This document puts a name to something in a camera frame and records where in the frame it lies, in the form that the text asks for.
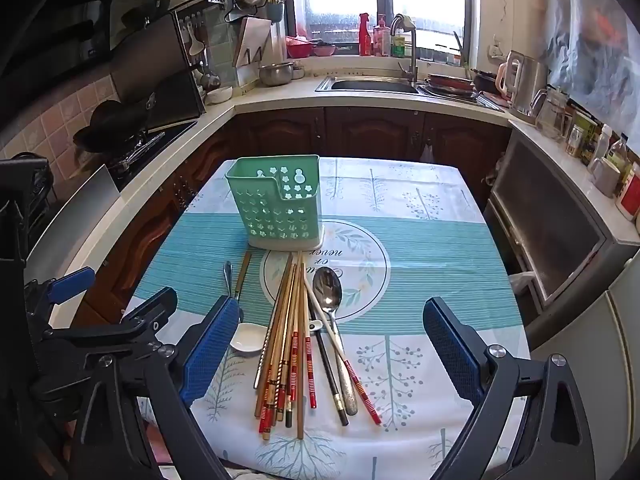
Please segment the steel chopstick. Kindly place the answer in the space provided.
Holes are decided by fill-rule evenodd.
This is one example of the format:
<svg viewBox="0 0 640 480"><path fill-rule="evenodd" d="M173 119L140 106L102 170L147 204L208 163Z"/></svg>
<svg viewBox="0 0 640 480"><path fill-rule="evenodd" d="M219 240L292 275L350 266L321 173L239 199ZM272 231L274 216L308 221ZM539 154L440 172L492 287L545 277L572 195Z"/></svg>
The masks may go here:
<svg viewBox="0 0 640 480"><path fill-rule="evenodd" d="M269 339L271 336L273 325L276 322L276 314L278 313L278 305L280 302L280 297L282 295L284 282L285 282L285 278L284 278L284 275L282 275L282 278L280 279L278 291L277 291L276 300L274 300L273 309L270 315L269 324L267 326L264 343L262 344L262 351L260 352L258 364L256 367L256 374L255 374L254 385L253 385L255 390L258 389L260 385L260 381L262 380L262 368L264 367L264 364L265 364L266 355L269 347Z"/></svg>

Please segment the bamboo chopstick plain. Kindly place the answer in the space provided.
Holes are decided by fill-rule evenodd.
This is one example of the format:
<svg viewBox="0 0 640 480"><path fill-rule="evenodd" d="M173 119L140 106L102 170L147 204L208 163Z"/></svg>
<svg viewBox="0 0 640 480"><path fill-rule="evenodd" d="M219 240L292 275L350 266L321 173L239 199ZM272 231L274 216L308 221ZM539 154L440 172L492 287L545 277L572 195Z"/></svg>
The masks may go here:
<svg viewBox="0 0 640 480"><path fill-rule="evenodd" d="M278 305L278 313L276 314L276 322L273 325L273 329L271 332L271 336L269 339L269 347L268 347L268 351L267 351L267 355L266 355L266 360L265 360L265 364L264 367L262 368L262 380L260 381L260 385L258 387L258 389L256 390L257 392L257 399L256 399L256 405L255 405L255 409L254 409L254 416L257 419L261 419L262 418L262 406L264 405L264 396L265 396L265 391L268 388L268 382L269 382L269 373L270 373L270 368L271 368L271 362L272 362L272 355L273 355L273 348L276 345L276 339L277 339L277 332L278 332L278 328L279 328L279 316L281 314L282 311L282 297L286 292L286 288L288 287L288 274L290 274L291 271L291 266L292 266L292 260L293 260L293 255L292 254L288 254L288 260L286 260L284 269L283 269L283 274L284 278L285 278L285 282L284 282L284 287L282 290L282 295L280 297L280 302Z"/></svg>

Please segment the steel fork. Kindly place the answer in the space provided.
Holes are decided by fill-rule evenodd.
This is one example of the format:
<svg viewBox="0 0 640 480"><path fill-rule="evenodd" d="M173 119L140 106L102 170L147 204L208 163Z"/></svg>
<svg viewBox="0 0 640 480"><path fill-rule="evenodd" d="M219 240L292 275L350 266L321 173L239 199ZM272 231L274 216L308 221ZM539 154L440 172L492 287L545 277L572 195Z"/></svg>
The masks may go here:
<svg viewBox="0 0 640 480"><path fill-rule="evenodd" d="M226 293L229 297L233 296L232 292L232 264L230 261L226 261L222 266L222 275L224 276L224 286L226 286Z"/></svg>

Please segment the long plain wooden chopstick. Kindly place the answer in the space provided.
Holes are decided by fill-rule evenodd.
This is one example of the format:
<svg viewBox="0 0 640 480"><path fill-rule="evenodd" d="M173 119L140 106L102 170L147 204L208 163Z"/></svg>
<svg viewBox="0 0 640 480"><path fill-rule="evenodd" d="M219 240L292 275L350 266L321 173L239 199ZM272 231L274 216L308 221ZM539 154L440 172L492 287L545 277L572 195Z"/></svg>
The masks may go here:
<svg viewBox="0 0 640 480"><path fill-rule="evenodd" d="M296 437L299 441L304 440L304 415L305 415L305 379L304 379L304 312L303 312L303 274L304 262L303 254L299 252L297 255L297 274L296 285L297 292L297 400L296 400Z"/></svg>

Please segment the bamboo chopstick red end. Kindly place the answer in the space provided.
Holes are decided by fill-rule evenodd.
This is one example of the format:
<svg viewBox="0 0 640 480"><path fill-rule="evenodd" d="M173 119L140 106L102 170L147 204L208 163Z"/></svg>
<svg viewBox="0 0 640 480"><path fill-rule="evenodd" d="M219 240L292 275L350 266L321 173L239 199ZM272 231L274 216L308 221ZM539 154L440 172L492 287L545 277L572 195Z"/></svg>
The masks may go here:
<svg viewBox="0 0 640 480"><path fill-rule="evenodd" d="M308 394L309 394L309 407L312 410L315 410L318 406L317 404L317 393L316 393L316 385L314 384L314 363L312 362L312 347L311 347L311 333L310 333L310 325L309 322L310 314L309 314L309 299L308 299L308 290L306 286L306 278L305 278L305 266L304 263L302 265L303 269L300 271L300 282L302 283L302 295L303 295L303 315L304 315L304 346L305 346L305 365L306 365L306 376L307 376L307 386L308 386Z"/></svg>

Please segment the large steel spoon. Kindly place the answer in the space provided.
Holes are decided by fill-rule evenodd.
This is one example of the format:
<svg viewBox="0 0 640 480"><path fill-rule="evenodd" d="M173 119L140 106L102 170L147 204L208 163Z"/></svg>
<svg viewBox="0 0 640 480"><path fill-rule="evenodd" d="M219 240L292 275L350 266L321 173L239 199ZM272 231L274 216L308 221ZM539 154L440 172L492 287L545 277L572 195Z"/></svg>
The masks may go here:
<svg viewBox="0 0 640 480"><path fill-rule="evenodd" d="M312 289L316 294L322 310L326 312L326 315L329 317L331 330L333 330L334 335L340 343L340 348L344 349L336 320L336 312L343 298L340 279L334 270L327 266L322 266L322 268L319 268L314 274ZM346 414L348 416L355 416L358 413L358 404L354 385L352 384L344 362L339 356L335 357L335 362Z"/></svg>

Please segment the black chopstick gold band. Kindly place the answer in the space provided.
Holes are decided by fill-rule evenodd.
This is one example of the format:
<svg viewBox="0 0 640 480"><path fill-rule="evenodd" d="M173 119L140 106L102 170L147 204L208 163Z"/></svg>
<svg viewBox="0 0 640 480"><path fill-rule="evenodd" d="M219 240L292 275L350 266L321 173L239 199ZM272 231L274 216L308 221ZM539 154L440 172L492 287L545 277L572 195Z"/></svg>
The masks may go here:
<svg viewBox="0 0 640 480"><path fill-rule="evenodd" d="M321 363L323 366L324 374L326 375L326 381L328 382L334 408L341 425L343 427L346 427L349 424L348 415L344 408L344 402L342 400L341 393L338 391L337 382L329 360L329 353L328 350L326 350L326 344L324 343L322 337L322 323L316 317L314 310L310 310L310 318L311 321L309 322L309 328L311 333L314 334L314 338L316 338L316 343L318 344Z"/></svg>

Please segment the steel kitchen sink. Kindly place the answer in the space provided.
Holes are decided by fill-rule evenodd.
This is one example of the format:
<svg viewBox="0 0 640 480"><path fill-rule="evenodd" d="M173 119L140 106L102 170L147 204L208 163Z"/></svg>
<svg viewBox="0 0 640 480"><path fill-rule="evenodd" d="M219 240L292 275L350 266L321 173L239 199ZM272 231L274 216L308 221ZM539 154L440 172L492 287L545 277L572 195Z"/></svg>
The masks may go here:
<svg viewBox="0 0 640 480"><path fill-rule="evenodd" d="M317 92L386 92L401 94L419 94L420 91L409 81L394 78L375 77L326 77L318 87Z"/></svg>

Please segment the steel kitchen faucet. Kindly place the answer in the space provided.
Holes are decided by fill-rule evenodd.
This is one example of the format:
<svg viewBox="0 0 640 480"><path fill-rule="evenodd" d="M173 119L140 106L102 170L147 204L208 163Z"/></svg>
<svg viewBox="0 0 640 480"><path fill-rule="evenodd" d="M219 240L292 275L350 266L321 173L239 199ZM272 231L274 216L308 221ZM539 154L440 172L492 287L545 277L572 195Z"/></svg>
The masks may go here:
<svg viewBox="0 0 640 480"><path fill-rule="evenodd" d="M399 30L405 37L405 54L409 53L410 63L407 68L399 65L402 76L414 86L418 82L418 56L416 55L416 24L408 15L397 13L390 24L390 34Z"/></svg>

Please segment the white ceramic spoon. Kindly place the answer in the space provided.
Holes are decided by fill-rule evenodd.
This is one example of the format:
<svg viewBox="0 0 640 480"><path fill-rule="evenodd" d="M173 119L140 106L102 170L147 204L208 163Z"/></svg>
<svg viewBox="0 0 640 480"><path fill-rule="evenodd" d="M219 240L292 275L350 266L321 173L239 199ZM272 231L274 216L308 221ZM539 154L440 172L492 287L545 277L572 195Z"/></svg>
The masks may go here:
<svg viewBox="0 0 640 480"><path fill-rule="evenodd" d="M231 339L233 350L253 354L262 350L262 344L267 337L268 328L253 323L240 323Z"/></svg>

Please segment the green plastic utensil holder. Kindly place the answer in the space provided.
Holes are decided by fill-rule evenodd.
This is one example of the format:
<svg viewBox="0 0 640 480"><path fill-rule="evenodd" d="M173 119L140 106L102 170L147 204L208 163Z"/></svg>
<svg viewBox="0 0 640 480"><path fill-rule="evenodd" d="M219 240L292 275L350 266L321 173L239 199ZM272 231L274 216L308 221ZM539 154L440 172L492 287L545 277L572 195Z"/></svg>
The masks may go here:
<svg viewBox="0 0 640 480"><path fill-rule="evenodd" d="M322 244L317 155L237 159L226 173L250 246L306 252Z"/></svg>

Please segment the built-in oven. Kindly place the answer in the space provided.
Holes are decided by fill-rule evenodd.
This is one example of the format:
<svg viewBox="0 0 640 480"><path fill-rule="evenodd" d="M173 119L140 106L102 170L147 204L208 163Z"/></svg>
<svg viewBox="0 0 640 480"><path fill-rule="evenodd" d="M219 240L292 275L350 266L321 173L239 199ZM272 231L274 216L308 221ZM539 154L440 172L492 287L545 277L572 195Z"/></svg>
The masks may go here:
<svg viewBox="0 0 640 480"><path fill-rule="evenodd" d="M484 211L524 318L590 302L639 249L639 234L581 162L513 129Z"/></svg>

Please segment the black wok on stove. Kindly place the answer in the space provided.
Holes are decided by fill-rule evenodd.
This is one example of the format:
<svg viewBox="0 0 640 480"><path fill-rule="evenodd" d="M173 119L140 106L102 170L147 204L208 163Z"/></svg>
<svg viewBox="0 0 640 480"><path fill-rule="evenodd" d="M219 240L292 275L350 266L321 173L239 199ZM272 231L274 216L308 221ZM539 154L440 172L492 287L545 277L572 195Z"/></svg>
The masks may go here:
<svg viewBox="0 0 640 480"><path fill-rule="evenodd" d="M103 101L94 109L90 124L74 134L73 142L93 154L116 155L133 148L148 132L149 117L155 104L154 93L137 103Z"/></svg>

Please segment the white small bowl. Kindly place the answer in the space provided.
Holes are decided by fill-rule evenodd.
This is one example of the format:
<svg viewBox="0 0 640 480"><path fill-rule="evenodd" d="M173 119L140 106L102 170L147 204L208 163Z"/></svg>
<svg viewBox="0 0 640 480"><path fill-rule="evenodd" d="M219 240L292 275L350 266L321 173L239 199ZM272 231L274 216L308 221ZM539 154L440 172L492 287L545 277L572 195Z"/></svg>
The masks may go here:
<svg viewBox="0 0 640 480"><path fill-rule="evenodd" d="M204 101L207 106L211 106L229 101L232 96L232 87L219 87L215 90L207 92Z"/></svg>

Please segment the black range hood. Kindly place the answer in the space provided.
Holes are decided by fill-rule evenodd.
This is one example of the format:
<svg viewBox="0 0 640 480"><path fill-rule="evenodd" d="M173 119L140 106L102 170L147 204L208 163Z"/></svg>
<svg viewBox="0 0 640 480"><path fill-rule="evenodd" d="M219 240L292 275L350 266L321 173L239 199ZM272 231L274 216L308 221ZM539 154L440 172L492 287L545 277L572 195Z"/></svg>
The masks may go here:
<svg viewBox="0 0 640 480"><path fill-rule="evenodd" d="M110 70L120 102L143 110L150 130L190 122L204 113L174 14L123 39L113 51Z"/></svg>

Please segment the white mug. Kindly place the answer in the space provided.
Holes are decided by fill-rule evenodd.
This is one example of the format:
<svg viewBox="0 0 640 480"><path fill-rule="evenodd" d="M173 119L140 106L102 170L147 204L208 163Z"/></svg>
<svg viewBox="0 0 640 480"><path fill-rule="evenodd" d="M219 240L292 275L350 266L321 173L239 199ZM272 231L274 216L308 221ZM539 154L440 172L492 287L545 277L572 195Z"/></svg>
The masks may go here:
<svg viewBox="0 0 640 480"><path fill-rule="evenodd" d="M605 158L595 158L589 166L591 181L606 197L613 197L620 180L620 170Z"/></svg>

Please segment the steel pot on counter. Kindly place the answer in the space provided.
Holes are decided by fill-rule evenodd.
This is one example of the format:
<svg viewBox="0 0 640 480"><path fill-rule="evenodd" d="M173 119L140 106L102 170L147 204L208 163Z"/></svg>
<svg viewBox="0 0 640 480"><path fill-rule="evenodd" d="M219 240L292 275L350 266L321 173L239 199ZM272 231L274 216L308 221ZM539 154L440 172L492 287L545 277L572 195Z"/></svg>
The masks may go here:
<svg viewBox="0 0 640 480"><path fill-rule="evenodd" d="M259 67L259 80L266 87L289 84L293 80L294 63L281 62Z"/></svg>

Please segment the glass pitcher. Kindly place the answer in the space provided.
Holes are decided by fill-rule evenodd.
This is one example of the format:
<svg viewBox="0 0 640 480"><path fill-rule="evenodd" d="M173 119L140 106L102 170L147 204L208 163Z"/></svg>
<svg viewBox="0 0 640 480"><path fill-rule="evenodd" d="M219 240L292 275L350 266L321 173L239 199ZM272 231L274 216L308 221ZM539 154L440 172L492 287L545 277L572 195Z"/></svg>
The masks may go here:
<svg viewBox="0 0 640 480"><path fill-rule="evenodd" d="M535 126L552 140L560 140L565 129L568 95L553 87L537 91L532 101Z"/></svg>

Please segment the wooden cutting board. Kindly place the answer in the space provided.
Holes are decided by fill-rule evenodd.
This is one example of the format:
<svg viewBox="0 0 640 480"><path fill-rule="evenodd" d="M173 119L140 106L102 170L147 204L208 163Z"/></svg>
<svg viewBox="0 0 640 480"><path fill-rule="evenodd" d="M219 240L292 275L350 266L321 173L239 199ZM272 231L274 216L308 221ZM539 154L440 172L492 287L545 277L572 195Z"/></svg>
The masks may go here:
<svg viewBox="0 0 640 480"><path fill-rule="evenodd" d="M262 60L264 47L270 35L271 22L266 18L242 19L239 42L236 46L234 66L247 66Z"/></svg>

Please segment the red bowl on sill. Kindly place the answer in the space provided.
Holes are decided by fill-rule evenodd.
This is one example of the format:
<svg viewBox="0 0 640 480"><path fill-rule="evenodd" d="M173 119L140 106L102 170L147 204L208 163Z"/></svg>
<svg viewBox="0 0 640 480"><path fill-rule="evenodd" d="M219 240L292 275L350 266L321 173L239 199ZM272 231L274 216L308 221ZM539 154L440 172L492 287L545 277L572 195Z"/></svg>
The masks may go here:
<svg viewBox="0 0 640 480"><path fill-rule="evenodd" d="M285 42L289 58L309 58L314 50L314 46L306 38L287 36Z"/></svg>

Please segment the red pan by sink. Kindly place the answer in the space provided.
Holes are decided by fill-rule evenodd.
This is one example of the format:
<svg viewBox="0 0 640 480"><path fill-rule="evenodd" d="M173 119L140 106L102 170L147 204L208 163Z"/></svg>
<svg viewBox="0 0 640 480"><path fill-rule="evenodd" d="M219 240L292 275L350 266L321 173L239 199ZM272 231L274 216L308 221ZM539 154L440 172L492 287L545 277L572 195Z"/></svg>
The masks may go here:
<svg viewBox="0 0 640 480"><path fill-rule="evenodd" d="M426 81L433 88L441 88L452 93L469 93L475 91L474 82L466 78L459 78L441 74L431 74L426 78Z"/></svg>

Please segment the steel electric kettle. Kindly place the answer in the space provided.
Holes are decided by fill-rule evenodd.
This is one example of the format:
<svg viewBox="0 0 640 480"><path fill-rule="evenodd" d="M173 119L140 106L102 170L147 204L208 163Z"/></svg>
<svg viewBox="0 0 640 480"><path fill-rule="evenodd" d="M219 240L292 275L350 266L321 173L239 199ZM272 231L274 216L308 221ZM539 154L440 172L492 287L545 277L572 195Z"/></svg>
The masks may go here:
<svg viewBox="0 0 640 480"><path fill-rule="evenodd" d="M496 88L510 102L511 114L533 122L547 88L549 69L521 52L511 50L498 68Z"/></svg>

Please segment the red spray bottle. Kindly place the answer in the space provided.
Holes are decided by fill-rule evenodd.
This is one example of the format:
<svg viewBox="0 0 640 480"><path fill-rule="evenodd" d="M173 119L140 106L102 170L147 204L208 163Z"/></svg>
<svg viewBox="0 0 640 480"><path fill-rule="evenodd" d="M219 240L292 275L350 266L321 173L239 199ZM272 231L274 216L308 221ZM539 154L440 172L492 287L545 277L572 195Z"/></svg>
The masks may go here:
<svg viewBox="0 0 640 480"><path fill-rule="evenodd" d="M369 32L369 14L363 12L359 14L358 29L358 52L360 56L370 56L372 39Z"/></svg>

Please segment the green dish soap bottle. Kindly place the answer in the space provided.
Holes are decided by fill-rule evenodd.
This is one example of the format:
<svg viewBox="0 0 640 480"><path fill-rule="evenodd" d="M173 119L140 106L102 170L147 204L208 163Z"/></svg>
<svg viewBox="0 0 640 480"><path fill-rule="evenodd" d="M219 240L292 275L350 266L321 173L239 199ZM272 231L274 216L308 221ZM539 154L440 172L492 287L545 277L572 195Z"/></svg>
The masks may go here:
<svg viewBox="0 0 640 480"><path fill-rule="evenodd" d="M405 37L399 30L390 35L390 55L394 58L403 58L405 56L406 42Z"/></svg>

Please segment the pink soap bottle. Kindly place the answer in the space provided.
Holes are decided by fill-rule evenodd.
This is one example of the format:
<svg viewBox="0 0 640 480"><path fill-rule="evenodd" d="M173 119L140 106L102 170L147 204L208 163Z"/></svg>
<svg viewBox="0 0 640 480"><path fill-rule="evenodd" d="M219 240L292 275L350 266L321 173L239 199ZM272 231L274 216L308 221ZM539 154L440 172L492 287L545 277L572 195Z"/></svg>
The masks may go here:
<svg viewBox="0 0 640 480"><path fill-rule="evenodd" d="M390 56L390 28L386 25L383 14L378 16L378 24L373 27L372 54Z"/></svg>

